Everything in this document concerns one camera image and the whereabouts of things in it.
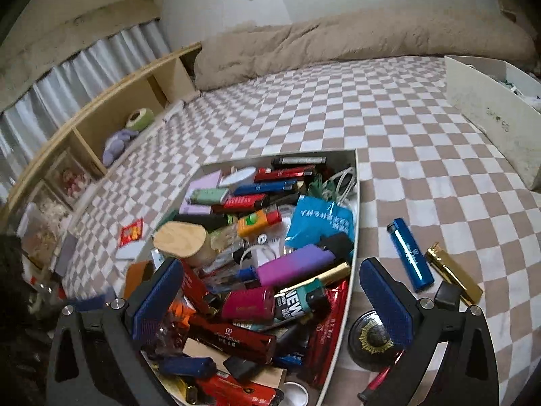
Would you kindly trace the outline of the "purple gradient vape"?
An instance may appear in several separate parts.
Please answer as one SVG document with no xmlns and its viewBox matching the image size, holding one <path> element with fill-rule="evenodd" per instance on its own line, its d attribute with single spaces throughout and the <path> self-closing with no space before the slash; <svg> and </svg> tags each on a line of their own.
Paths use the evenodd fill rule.
<svg viewBox="0 0 541 406">
<path fill-rule="evenodd" d="M 284 287 L 349 260 L 353 250 L 354 244 L 342 232 L 322 236 L 315 244 L 298 248 L 256 268 L 257 278 L 262 286 Z"/>
</svg>

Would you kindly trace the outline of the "white clutter box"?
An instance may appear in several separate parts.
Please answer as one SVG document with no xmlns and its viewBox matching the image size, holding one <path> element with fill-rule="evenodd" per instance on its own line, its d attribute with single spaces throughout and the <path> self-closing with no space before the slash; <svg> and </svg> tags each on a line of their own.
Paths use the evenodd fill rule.
<svg viewBox="0 0 541 406">
<path fill-rule="evenodd" d="M 326 157 L 326 167 L 334 170 L 335 172 L 341 172 L 342 170 L 346 170 L 347 168 L 354 168 L 356 169 L 358 164 L 358 156 L 356 150 L 320 150 L 320 151 L 312 151 L 312 152 L 302 152 L 295 154 L 276 154 L 276 155 L 267 155 L 267 156 L 257 156 L 253 158 L 246 158 L 246 159 L 230 159 L 230 160 L 222 160 L 215 163 L 206 163 L 204 165 L 201 165 L 193 174 L 189 180 L 186 181 L 186 183 L 181 188 L 180 192 L 176 196 L 176 198 L 173 200 L 172 204 L 170 205 L 170 208 L 168 212 L 175 210 L 178 211 L 178 208 L 184 201 L 184 197 L 187 194 L 187 191 L 190 189 L 190 184 L 193 181 L 199 181 L 200 178 L 203 178 L 205 175 L 210 175 L 213 172 L 216 172 L 218 170 L 221 170 L 222 173 L 229 172 L 231 169 L 243 169 L 246 167 L 256 167 L 256 168 L 265 168 L 269 167 L 271 165 L 272 159 L 280 158 L 280 157 L 296 157 L 296 158 L 316 158 L 316 157 Z M 356 213 L 360 204 L 360 199 L 358 195 L 358 191 L 356 188 L 358 188 L 358 181 L 357 177 L 354 176 L 354 186 L 353 186 L 353 193 L 350 195 L 350 200 L 352 200 L 353 205 L 353 213 Z M 353 217 L 354 222 L 354 250 L 353 250 L 353 258 L 352 258 L 352 269 L 355 271 L 356 267 L 358 266 L 358 260 L 355 258 L 355 256 L 358 253 L 358 217 Z M 153 245 L 153 234 L 157 229 L 148 229 L 149 235 L 145 239 L 145 243 L 141 248 L 141 251 L 134 259 L 134 264 L 138 262 L 142 262 L 145 260 L 150 260 L 151 264 L 155 266 L 155 269 L 157 269 L 161 264 L 158 264 L 157 261 L 154 261 L 151 251 L 154 249 Z M 291 249 L 289 247 L 285 247 L 284 241 L 271 241 L 270 247 L 272 250 L 272 253 L 276 254 L 278 256 L 278 253 L 289 253 Z M 268 261 L 270 261 L 272 258 L 270 253 L 257 253 L 255 254 L 255 257 L 253 257 L 251 260 L 249 260 L 248 265 L 253 266 L 259 266 L 262 265 Z M 337 337 L 337 345 L 334 345 L 332 347 L 331 351 L 331 362 L 329 370 L 326 371 L 325 377 L 324 377 L 324 384 L 321 389 L 318 389 L 317 396 L 312 393 L 310 394 L 310 400 L 308 401 L 308 405 L 322 405 L 325 398 L 326 393 L 328 391 L 329 385 L 332 381 L 332 376 L 334 375 L 334 371 L 336 368 L 336 361 L 339 358 L 340 354 L 340 348 L 342 344 L 342 339 L 344 337 L 344 332 L 346 331 L 346 323 L 349 316 L 349 308 L 351 303 L 351 297 L 352 297 L 352 291 L 353 291 L 353 284 L 351 282 L 352 278 L 348 278 L 349 282 L 349 289 L 348 289 L 348 297 L 346 299 L 345 308 L 343 310 L 343 318 L 342 321 L 338 324 L 339 328 L 339 335 Z M 156 375 L 158 378 L 158 381 L 166 388 L 167 393 L 171 395 L 171 398 L 173 398 L 173 405 L 190 405 L 185 402 L 184 395 L 181 395 L 180 392 L 170 392 L 167 390 L 169 388 L 170 382 L 169 379 L 165 379 L 165 376 L 159 378 L 158 375 Z"/>
</svg>

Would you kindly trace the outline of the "green avocado plush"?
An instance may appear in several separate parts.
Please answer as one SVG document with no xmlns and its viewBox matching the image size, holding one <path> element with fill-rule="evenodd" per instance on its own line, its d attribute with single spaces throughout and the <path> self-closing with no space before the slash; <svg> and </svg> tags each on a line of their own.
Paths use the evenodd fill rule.
<svg viewBox="0 0 541 406">
<path fill-rule="evenodd" d="M 149 108 L 140 108 L 134 111 L 126 122 L 126 129 L 141 132 L 150 126 L 155 120 L 153 111 Z"/>
</svg>

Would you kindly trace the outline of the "slim red lighter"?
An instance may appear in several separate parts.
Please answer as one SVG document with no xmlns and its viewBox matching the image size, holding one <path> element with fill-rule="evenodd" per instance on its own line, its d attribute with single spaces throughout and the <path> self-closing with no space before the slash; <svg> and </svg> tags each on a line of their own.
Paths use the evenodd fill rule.
<svg viewBox="0 0 541 406">
<path fill-rule="evenodd" d="M 367 387 L 362 392 L 358 393 L 358 399 L 360 400 L 362 405 L 368 404 L 368 401 L 371 398 L 372 394 L 375 392 L 376 389 L 380 387 L 381 383 L 384 382 L 384 380 L 387 378 L 390 371 L 400 360 L 402 355 L 403 355 L 403 350 L 399 352 L 396 355 L 396 357 L 394 357 L 393 363 L 391 363 L 390 366 L 381 370 L 380 373 L 374 379 L 371 380 L 371 382 L 367 385 Z"/>
</svg>

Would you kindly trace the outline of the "wooden headboard shelf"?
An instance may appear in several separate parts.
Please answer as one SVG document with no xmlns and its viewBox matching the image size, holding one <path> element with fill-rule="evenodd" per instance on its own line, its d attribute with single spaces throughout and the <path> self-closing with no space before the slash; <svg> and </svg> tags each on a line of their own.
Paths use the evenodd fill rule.
<svg viewBox="0 0 541 406">
<path fill-rule="evenodd" d="M 1 208 L 1 230 L 24 206 L 27 196 L 44 179 L 49 165 L 70 150 L 90 174 L 107 174 L 102 153 L 107 137 L 126 124 L 129 115 L 140 108 L 162 113 L 179 101 L 190 102 L 199 95 L 191 78 L 194 59 L 202 49 L 197 42 L 151 62 L 107 88 L 55 132 L 31 159 Z"/>
</svg>

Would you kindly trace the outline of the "gold lighter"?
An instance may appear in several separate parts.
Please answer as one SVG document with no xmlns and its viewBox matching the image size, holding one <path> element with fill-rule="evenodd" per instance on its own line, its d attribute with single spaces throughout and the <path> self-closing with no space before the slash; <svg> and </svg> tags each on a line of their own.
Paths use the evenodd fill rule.
<svg viewBox="0 0 541 406">
<path fill-rule="evenodd" d="M 438 242 L 428 248 L 425 259 L 444 281 L 461 288 L 460 297 L 465 304 L 477 305 L 480 302 L 483 295 L 481 287 Z"/>
</svg>

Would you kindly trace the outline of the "wooden oval lid box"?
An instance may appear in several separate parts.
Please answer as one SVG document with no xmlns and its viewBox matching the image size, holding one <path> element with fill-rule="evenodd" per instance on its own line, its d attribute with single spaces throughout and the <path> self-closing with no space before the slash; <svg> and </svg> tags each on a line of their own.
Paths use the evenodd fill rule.
<svg viewBox="0 0 541 406">
<path fill-rule="evenodd" d="M 192 268 L 208 266 L 216 258 L 210 235 L 202 225 L 167 222 L 155 232 L 153 246 L 164 254 L 184 260 Z"/>
</svg>

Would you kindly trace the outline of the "black ribbed cap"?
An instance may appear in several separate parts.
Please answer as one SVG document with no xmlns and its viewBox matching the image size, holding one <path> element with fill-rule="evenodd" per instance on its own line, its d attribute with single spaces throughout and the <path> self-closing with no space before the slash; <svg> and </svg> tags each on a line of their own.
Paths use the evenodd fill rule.
<svg viewBox="0 0 541 406">
<path fill-rule="evenodd" d="M 442 281 L 434 297 L 434 304 L 439 309 L 458 312 L 460 310 L 460 299 L 460 286 Z"/>
</svg>

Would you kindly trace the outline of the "blue lighter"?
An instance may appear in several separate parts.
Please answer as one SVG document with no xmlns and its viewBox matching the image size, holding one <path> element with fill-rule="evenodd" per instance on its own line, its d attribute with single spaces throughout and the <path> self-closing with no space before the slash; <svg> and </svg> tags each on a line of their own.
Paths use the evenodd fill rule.
<svg viewBox="0 0 541 406">
<path fill-rule="evenodd" d="M 393 222 L 387 225 L 387 232 L 415 292 L 419 293 L 431 287 L 434 284 L 433 274 L 403 218 L 393 219 Z"/>
</svg>

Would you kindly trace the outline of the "white shoe box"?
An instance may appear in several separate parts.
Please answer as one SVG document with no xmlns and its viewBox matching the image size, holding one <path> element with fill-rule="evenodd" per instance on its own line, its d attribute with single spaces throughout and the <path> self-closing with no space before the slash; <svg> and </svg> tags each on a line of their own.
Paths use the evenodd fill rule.
<svg viewBox="0 0 541 406">
<path fill-rule="evenodd" d="M 447 56 L 447 101 L 540 190 L 540 81 L 509 62 Z"/>
</svg>

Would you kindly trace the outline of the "purple plush toy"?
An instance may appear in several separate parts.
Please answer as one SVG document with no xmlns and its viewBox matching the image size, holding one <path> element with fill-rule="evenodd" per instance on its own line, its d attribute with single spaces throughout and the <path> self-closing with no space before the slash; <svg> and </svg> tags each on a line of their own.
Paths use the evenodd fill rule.
<svg viewBox="0 0 541 406">
<path fill-rule="evenodd" d="M 125 151 L 126 146 L 139 134 L 131 129 L 121 129 L 107 138 L 104 144 L 102 163 L 109 168 Z"/>
</svg>

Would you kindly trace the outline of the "large red lighter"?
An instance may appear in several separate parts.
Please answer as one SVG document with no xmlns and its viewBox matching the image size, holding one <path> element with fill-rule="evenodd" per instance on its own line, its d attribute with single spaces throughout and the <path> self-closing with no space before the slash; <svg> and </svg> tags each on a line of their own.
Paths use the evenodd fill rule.
<svg viewBox="0 0 541 406">
<path fill-rule="evenodd" d="M 212 346 L 231 357 L 263 365 L 272 363 L 277 338 L 231 323 L 210 322 L 199 314 L 189 318 L 189 338 Z"/>
</svg>

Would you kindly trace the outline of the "grey window curtain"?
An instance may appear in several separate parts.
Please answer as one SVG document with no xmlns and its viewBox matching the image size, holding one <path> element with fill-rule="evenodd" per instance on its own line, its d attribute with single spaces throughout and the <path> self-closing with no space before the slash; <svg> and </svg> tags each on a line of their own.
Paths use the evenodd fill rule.
<svg viewBox="0 0 541 406">
<path fill-rule="evenodd" d="M 152 20 L 98 40 L 38 79 L 1 111 L 1 200 L 31 159 L 75 113 L 121 79 L 170 53 Z"/>
</svg>

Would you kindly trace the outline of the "checkered brown white bedsheet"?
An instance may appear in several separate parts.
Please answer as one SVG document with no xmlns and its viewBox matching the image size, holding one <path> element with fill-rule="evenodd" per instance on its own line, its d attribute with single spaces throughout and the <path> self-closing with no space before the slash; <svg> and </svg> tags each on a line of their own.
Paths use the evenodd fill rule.
<svg viewBox="0 0 541 406">
<path fill-rule="evenodd" d="M 199 166 L 277 153 L 354 150 L 361 257 L 406 280 L 386 227 L 401 217 L 482 287 L 501 403 L 540 361 L 540 197 L 445 96 L 440 58 L 342 62 L 266 76 L 174 107 L 97 186 L 63 279 L 71 298 L 121 291 L 120 228 L 151 231 Z"/>
</svg>

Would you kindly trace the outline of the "black round tin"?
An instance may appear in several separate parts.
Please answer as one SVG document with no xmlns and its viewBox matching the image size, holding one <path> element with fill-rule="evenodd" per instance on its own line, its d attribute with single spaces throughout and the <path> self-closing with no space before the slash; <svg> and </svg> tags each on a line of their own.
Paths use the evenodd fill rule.
<svg viewBox="0 0 541 406">
<path fill-rule="evenodd" d="M 395 361 L 403 348 L 395 345 L 374 310 L 362 314 L 349 329 L 349 356 L 359 367 L 380 372 Z"/>
</svg>

